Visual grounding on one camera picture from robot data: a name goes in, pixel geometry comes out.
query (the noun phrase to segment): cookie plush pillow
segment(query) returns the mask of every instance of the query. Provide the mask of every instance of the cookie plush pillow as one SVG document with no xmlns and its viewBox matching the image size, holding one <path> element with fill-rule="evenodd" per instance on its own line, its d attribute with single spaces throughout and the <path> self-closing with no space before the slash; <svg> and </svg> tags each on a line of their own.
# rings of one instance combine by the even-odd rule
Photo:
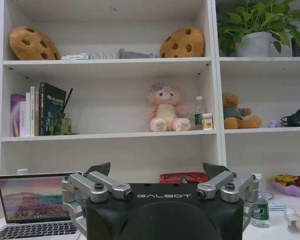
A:
<svg viewBox="0 0 300 240">
<path fill-rule="evenodd" d="M 161 58 L 195 58 L 205 52 L 205 39 L 200 29 L 189 26 L 171 34 L 160 48 Z"/>
<path fill-rule="evenodd" d="M 59 60 L 60 54 L 50 38 L 43 32 L 28 26 L 12 30 L 9 44 L 20 60 Z"/>
</svg>

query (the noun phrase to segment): laptop screen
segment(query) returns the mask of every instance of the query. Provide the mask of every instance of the laptop screen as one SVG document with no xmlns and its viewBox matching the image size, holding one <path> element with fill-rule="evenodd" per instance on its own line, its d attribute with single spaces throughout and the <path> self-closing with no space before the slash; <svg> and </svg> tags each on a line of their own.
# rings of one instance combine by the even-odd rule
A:
<svg viewBox="0 0 300 240">
<path fill-rule="evenodd" d="M 7 223 L 69 220 L 62 205 L 62 179 L 69 173 L 0 176 Z"/>
</svg>

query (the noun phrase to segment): bottle label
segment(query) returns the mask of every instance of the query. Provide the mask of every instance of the bottle label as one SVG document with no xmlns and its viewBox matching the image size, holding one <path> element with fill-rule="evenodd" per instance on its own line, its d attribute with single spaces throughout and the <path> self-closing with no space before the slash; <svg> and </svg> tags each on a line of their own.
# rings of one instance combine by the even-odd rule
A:
<svg viewBox="0 0 300 240">
<path fill-rule="evenodd" d="M 252 218 L 257 220 L 269 220 L 268 203 L 259 203 L 258 208 L 252 212 Z"/>
<path fill-rule="evenodd" d="M 195 125 L 202 125 L 202 114 L 201 113 L 197 113 L 194 115 L 194 122 Z"/>
</svg>

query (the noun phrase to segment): metal bracket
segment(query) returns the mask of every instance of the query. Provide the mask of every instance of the metal bracket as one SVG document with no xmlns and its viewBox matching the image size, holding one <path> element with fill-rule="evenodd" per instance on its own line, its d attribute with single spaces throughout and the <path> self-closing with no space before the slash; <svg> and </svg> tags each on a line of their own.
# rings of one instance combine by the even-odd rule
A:
<svg viewBox="0 0 300 240">
<path fill-rule="evenodd" d="M 197 195 L 199 198 L 213 199 L 216 192 L 220 190 L 220 197 L 223 201 L 236 203 L 239 198 L 243 200 L 243 231 L 248 226 L 251 214 L 258 206 L 259 182 L 252 174 L 243 178 L 234 179 L 230 171 L 223 171 L 210 181 L 197 185 Z"/>
<path fill-rule="evenodd" d="M 197 185 L 197 195 L 201 199 L 214 199 L 216 192 L 220 190 L 223 185 L 234 180 L 234 174 L 231 171 L 223 171 L 207 182 L 201 182 Z"/>
<path fill-rule="evenodd" d="M 62 180 L 62 205 L 69 212 L 70 219 L 85 237 L 87 237 L 87 222 L 85 213 L 85 201 L 90 197 L 94 203 L 107 200 L 108 191 L 116 199 L 128 200 L 134 195 L 130 185 L 118 182 L 112 178 L 93 171 L 84 176 L 74 173 Z M 82 199 L 81 206 L 77 199 Z"/>
</svg>

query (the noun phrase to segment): headphones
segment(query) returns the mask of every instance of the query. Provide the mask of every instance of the headphones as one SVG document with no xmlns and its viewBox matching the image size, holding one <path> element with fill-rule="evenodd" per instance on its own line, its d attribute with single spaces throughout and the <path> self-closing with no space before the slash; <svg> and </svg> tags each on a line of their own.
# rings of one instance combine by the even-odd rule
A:
<svg viewBox="0 0 300 240">
<path fill-rule="evenodd" d="M 281 120 L 281 125 L 285 127 L 300 127 L 300 109 L 291 116 L 284 116 Z"/>
</svg>

